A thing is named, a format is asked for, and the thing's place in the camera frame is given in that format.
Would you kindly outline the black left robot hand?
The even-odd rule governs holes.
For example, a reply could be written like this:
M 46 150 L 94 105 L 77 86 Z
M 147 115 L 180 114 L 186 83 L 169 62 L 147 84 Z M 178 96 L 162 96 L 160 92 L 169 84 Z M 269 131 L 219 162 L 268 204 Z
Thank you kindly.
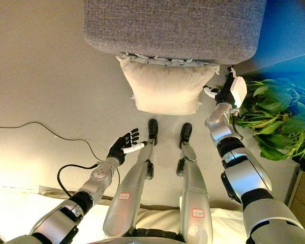
M 134 128 L 125 135 L 119 137 L 110 147 L 108 158 L 114 158 L 122 165 L 125 161 L 125 155 L 144 148 L 147 145 L 146 141 L 138 142 L 139 129 Z

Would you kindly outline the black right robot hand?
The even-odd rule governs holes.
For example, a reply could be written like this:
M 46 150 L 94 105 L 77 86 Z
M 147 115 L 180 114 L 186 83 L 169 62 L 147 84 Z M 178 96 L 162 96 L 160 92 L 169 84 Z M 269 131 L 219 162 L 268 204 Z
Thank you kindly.
M 222 88 L 211 88 L 207 85 L 203 91 L 217 103 L 229 103 L 239 109 L 247 95 L 247 85 L 243 77 L 237 76 L 233 66 L 228 68 L 229 74 Z

